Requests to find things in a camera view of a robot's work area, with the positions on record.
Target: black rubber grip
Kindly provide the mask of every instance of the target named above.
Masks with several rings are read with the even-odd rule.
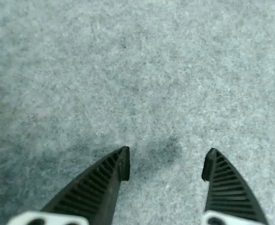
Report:
[[[206,155],[202,178],[210,182],[205,211],[268,224],[246,181],[217,149],[211,149]]]
[[[79,174],[41,211],[85,217],[90,225],[110,225],[120,183],[130,177],[130,149],[122,147]]]

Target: floor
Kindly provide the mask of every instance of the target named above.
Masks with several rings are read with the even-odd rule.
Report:
[[[199,224],[212,147],[275,225],[275,1],[0,0],[0,224],[124,145],[113,225]]]

